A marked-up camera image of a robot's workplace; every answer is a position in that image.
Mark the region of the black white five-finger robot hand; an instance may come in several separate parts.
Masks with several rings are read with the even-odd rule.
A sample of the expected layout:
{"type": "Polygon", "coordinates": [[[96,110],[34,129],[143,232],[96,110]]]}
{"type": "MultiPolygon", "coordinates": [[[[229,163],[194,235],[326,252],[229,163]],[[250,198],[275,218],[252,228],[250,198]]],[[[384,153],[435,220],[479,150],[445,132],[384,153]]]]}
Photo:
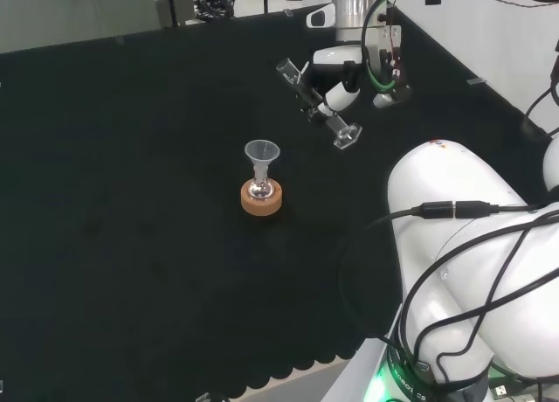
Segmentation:
{"type": "Polygon", "coordinates": [[[307,15],[312,30],[334,29],[337,45],[313,52],[300,70],[299,97],[310,121],[324,122],[349,108],[363,75],[361,31],[369,0],[331,0],[307,15]]]}

